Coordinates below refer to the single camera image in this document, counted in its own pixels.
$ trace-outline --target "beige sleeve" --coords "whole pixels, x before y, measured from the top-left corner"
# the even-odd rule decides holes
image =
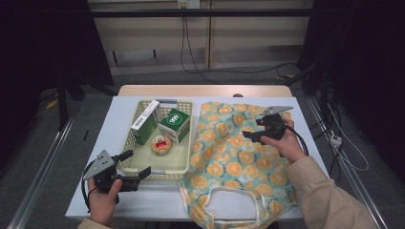
[[[294,162],[287,174],[308,228],[376,228],[366,207],[327,178],[311,156]]]
[[[106,227],[104,225],[98,224],[90,219],[84,219],[78,225],[77,229],[111,229],[111,227]]]

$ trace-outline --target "green box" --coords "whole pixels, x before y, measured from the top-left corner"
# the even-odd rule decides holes
[[[190,115],[177,109],[172,109],[159,123],[163,135],[167,135],[173,142],[179,144],[190,131]]]
[[[137,144],[143,145],[161,120],[160,103],[153,100],[131,126]]]

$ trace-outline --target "cable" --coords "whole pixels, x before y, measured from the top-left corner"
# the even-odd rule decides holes
[[[321,122],[322,122],[322,121],[318,121],[317,123],[314,123],[314,124],[308,126],[308,128],[309,128],[310,130],[312,130],[312,129],[315,128],[317,125],[321,124]]]
[[[343,45],[345,44],[346,38],[348,37],[348,33],[349,33],[350,28],[351,28],[351,24],[352,24],[354,12],[355,12],[355,10],[357,8],[357,4],[358,4],[358,0],[356,0],[354,2],[354,4],[352,5],[352,12],[351,12],[351,15],[350,15],[350,18],[349,18],[348,26],[346,27],[345,34],[343,35],[341,47],[343,47]]]
[[[192,59],[192,61],[193,61],[194,68],[195,68],[195,70],[196,70],[195,72],[190,71],[190,70],[187,70],[187,69],[184,67],[183,62],[182,62],[182,54],[183,54],[183,49],[184,49],[184,37],[187,37],[188,49],[189,49],[189,52],[190,52],[190,55],[191,55],[191,59]],[[190,39],[189,39],[189,35],[188,35],[187,19],[186,19],[186,17],[184,17],[184,18],[182,19],[181,66],[182,66],[182,68],[184,69],[184,71],[187,72],[187,73],[197,73],[197,74],[199,74],[202,78],[204,78],[204,79],[207,80],[207,81],[211,81],[211,82],[217,83],[217,84],[222,84],[222,83],[219,83],[219,82],[217,82],[217,81],[214,81],[214,80],[210,80],[210,79],[205,78],[205,77],[202,75],[202,73],[265,73],[265,72],[269,72],[269,71],[273,71],[273,70],[276,70],[277,73],[278,73],[278,69],[279,69],[280,67],[283,67],[283,66],[286,66],[286,65],[295,65],[295,66],[296,66],[296,63],[288,62],[288,63],[279,64],[279,65],[277,65],[276,67],[272,67],[272,68],[269,68],[269,69],[258,70],[258,71],[251,71],[251,72],[232,71],[232,70],[199,70],[199,69],[197,68],[197,65],[196,65],[195,61],[194,61],[194,56],[193,56],[193,53],[192,53],[192,51],[191,51]]]
[[[38,109],[44,107],[45,105],[48,105],[50,102],[52,102],[53,100],[57,99],[57,90],[54,90],[52,93],[50,93],[49,95],[41,98],[39,100],[39,105],[38,105]]]
[[[367,171],[369,169],[369,161],[364,157],[364,155],[361,153],[361,151],[351,142],[351,140],[345,135],[345,133],[343,132],[342,128],[340,127],[340,125],[337,123],[336,120],[336,116],[333,113],[333,110],[330,107],[330,104],[328,104],[328,107],[331,111],[331,114],[336,122],[337,127],[339,128],[339,130],[341,131],[342,135],[349,141],[349,143],[357,150],[357,152],[363,157],[364,161],[366,162],[367,166],[364,169],[361,168],[357,168],[356,166],[352,165],[344,156],[342,156],[342,154],[340,153],[340,150],[336,148],[336,146],[332,146],[334,148],[334,150],[336,151],[337,154],[339,154],[342,159],[348,163],[353,169],[358,170],[358,171]]]
[[[307,147],[307,144],[305,143],[304,139],[293,128],[289,127],[288,125],[286,125],[286,129],[293,132],[298,137],[298,139],[300,139],[301,145],[303,146],[304,153],[306,156],[308,156],[309,155],[308,147]]]
[[[208,79],[208,78],[206,78],[205,76],[203,76],[202,73],[201,73],[201,72],[199,71],[199,69],[197,68],[196,62],[194,61],[193,53],[191,52],[190,39],[189,39],[189,37],[188,37],[187,19],[186,19],[185,17],[182,19],[182,42],[181,42],[181,66],[182,66],[182,68],[187,72],[187,70],[185,69],[184,65],[182,64],[182,51],[183,51],[183,48],[184,48],[184,25],[185,25],[185,34],[186,34],[186,36],[187,36],[187,42],[188,42],[188,50],[190,51],[191,59],[192,59],[192,61],[193,61],[194,68],[196,69],[197,73],[198,73],[203,79],[205,79],[205,80],[207,80],[207,81],[209,81],[209,82],[222,85],[222,83],[220,83],[220,82],[217,82],[217,81],[215,81],[215,80]]]
[[[279,73],[279,71],[278,71],[278,68],[276,68],[276,72],[277,72],[277,83],[276,83],[276,85],[278,85],[279,83],[280,83],[280,78],[281,78],[281,75],[280,75],[280,73]]]
[[[339,164],[339,162],[337,162],[338,157],[339,157],[338,154],[334,155],[333,162],[331,163],[330,169],[328,170],[328,174],[331,177],[331,172],[333,170],[334,164],[337,164],[337,173],[338,174],[337,174],[337,180],[335,181],[337,186],[339,186],[339,180],[340,180],[340,164]]]
[[[89,192],[89,194],[86,194],[86,189],[84,187],[84,175],[87,173],[87,171],[89,171],[90,167],[93,165],[95,161],[93,160],[92,162],[90,162],[87,167],[84,169],[83,175],[81,176],[81,194],[83,195],[84,198],[84,203],[86,203],[87,208],[89,209],[88,213],[90,213],[90,201],[89,201],[89,195],[91,192],[93,192],[94,190],[92,190],[91,192]]]
[[[89,194],[87,195],[87,198],[89,198],[90,194],[91,194],[95,189],[97,189],[97,187],[93,188],[93,189],[89,192]]]
[[[331,110],[332,112],[333,112],[334,110],[337,111],[337,114],[338,114],[338,117],[339,117],[339,118],[338,118],[339,121],[336,120],[336,123],[341,126],[341,117],[340,117],[340,113],[339,113],[339,111],[338,111],[338,109],[337,109],[337,98],[336,98],[337,95],[336,95],[336,93],[334,92],[334,90],[332,90],[332,93],[331,93],[331,100],[329,99],[329,97],[330,97],[330,92],[328,92],[327,103],[333,105],[333,109]],[[322,122],[322,121],[325,122],[325,123],[327,123],[327,127],[326,127],[326,129],[325,129],[321,134],[315,136],[313,139],[317,139],[319,136],[324,135],[324,134],[327,134],[327,133],[329,132],[329,130],[331,129],[331,127],[333,126],[333,117],[332,117],[332,116],[329,116],[329,115],[328,115],[328,116],[327,116],[327,120],[325,120],[324,117],[322,116],[322,117],[321,117],[321,121],[319,121],[318,123],[320,123],[320,122]]]

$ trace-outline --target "floral fabric bag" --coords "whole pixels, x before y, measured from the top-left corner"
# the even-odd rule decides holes
[[[189,169],[180,182],[184,207],[202,228],[266,228],[296,204],[285,173],[288,161],[277,149],[252,143],[242,131],[262,131],[256,124],[264,107],[208,102],[202,104]],[[242,191],[256,202],[255,220],[214,220],[206,211],[215,189]]]

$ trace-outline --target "person's arm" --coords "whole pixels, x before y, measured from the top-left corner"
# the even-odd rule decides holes
[[[285,119],[285,122],[294,128],[292,120]],[[286,130],[280,140],[267,136],[261,140],[276,147],[291,164],[288,178],[301,197],[308,228],[376,228],[364,205],[327,178],[311,156],[305,156],[295,134]]]
[[[113,213],[116,208],[116,196],[122,185],[122,180],[117,179],[114,181],[110,192],[102,194],[96,188],[96,183],[93,178],[87,181],[89,188],[89,202],[91,219],[84,219],[79,229],[90,228],[112,228],[113,226]]]

